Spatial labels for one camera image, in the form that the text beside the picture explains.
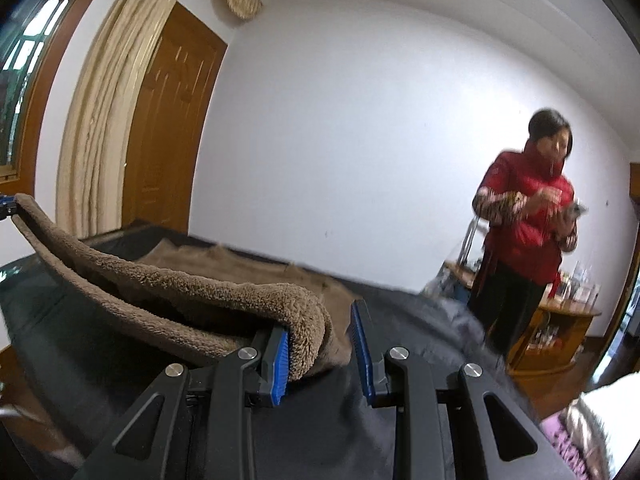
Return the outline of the brown fleece jacket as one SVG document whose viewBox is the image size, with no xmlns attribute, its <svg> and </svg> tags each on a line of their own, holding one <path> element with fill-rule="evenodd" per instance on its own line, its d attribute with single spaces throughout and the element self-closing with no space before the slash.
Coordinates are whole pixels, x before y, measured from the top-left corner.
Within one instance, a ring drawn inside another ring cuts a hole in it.
<svg viewBox="0 0 640 480">
<path fill-rule="evenodd" d="M 334 278 L 168 238 L 130 261 L 68 234 L 32 196 L 14 202 L 14 226 L 48 270 L 127 335 L 204 365 L 277 325 L 288 331 L 292 382 L 350 360 L 349 309 L 357 296 Z"/>
</svg>

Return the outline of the round wooden desk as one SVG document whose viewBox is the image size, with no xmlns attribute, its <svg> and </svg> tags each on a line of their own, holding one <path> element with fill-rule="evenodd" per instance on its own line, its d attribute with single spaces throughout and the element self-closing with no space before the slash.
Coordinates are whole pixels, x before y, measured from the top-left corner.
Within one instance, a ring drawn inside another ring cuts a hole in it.
<svg viewBox="0 0 640 480">
<path fill-rule="evenodd" d="M 589 304 L 544 300 L 508 354 L 509 374 L 540 376 L 570 370 L 582 352 L 592 321 L 600 315 Z"/>
</svg>

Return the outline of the white folded quilt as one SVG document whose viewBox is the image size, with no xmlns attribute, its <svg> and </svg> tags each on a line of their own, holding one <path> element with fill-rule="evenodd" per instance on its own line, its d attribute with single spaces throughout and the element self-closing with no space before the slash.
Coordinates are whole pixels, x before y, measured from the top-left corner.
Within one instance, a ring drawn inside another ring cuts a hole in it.
<svg viewBox="0 0 640 480">
<path fill-rule="evenodd" d="M 639 442 L 639 373 L 582 393 L 560 413 L 591 479 L 614 479 Z"/>
</svg>

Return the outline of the wooden framed window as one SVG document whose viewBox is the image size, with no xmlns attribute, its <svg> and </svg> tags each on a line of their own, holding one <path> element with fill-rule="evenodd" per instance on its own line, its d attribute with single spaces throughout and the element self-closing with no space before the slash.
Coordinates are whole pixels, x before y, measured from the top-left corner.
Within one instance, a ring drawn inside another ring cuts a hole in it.
<svg viewBox="0 0 640 480">
<path fill-rule="evenodd" d="M 32 194 L 44 111 L 92 0 L 1 0 L 1 193 Z"/>
</svg>

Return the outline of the beige curtain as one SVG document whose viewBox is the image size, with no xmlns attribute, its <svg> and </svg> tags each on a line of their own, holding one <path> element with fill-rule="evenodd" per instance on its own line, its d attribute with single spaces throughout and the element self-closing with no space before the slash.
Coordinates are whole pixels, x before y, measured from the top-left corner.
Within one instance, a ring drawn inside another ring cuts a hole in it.
<svg viewBox="0 0 640 480">
<path fill-rule="evenodd" d="M 224 0 L 240 20 L 262 0 Z M 55 219 L 78 237 L 122 224 L 126 151 L 143 76 L 177 0 L 115 0 L 101 21 L 63 133 Z"/>
</svg>

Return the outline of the brown wooden door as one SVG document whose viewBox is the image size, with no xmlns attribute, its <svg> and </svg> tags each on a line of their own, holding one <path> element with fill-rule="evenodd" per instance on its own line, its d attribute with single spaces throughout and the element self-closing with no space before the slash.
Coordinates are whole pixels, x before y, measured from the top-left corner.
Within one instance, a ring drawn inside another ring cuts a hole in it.
<svg viewBox="0 0 640 480">
<path fill-rule="evenodd" d="M 132 118 L 122 224 L 186 232 L 198 149 L 227 44 L 177 3 L 157 41 Z"/>
</svg>

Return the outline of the woman in red jacket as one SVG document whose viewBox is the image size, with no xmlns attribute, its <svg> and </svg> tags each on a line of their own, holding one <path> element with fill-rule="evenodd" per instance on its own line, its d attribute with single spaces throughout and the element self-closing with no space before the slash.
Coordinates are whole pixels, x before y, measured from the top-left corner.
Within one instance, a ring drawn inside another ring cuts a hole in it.
<svg viewBox="0 0 640 480">
<path fill-rule="evenodd" d="M 562 257 L 576 248 L 575 191 L 563 174 L 572 149 L 570 123 L 553 108 L 537 110 L 524 148 L 501 152 L 473 197 L 488 232 L 469 308 L 499 356 L 524 334 Z"/>
</svg>

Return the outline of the brown wooden wardrobe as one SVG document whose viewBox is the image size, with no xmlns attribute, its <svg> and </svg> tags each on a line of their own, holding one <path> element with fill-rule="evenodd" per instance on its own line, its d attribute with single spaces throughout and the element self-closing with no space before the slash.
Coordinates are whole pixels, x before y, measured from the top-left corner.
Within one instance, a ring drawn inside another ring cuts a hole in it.
<svg viewBox="0 0 640 480">
<path fill-rule="evenodd" d="M 635 203 L 640 203 L 640 162 L 629 165 L 629 196 Z"/>
</svg>

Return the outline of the white desk lamp frame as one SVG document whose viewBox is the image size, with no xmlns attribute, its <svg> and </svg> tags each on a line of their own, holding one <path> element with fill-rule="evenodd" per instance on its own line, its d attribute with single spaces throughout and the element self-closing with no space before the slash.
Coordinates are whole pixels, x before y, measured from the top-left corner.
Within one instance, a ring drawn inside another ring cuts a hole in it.
<svg viewBox="0 0 640 480">
<path fill-rule="evenodd" d="M 488 233 L 488 224 L 480 217 L 474 216 L 470 221 L 463 237 L 460 252 L 456 263 L 458 266 L 466 266 L 477 235 L 485 238 Z"/>
</svg>

